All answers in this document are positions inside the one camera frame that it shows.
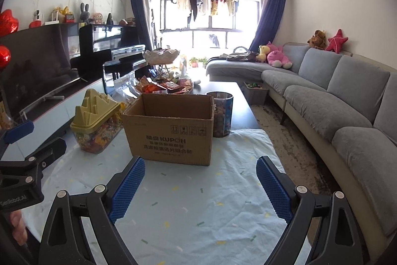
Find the left human hand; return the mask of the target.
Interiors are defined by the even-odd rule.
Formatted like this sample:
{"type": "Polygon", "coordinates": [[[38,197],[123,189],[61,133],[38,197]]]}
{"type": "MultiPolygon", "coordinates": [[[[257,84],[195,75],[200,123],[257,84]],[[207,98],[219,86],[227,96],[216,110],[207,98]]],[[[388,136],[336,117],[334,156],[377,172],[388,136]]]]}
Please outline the left human hand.
{"type": "Polygon", "coordinates": [[[28,240],[28,233],[22,217],[22,211],[18,210],[11,212],[9,220],[13,226],[13,238],[17,241],[18,245],[24,245],[28,240]]]}

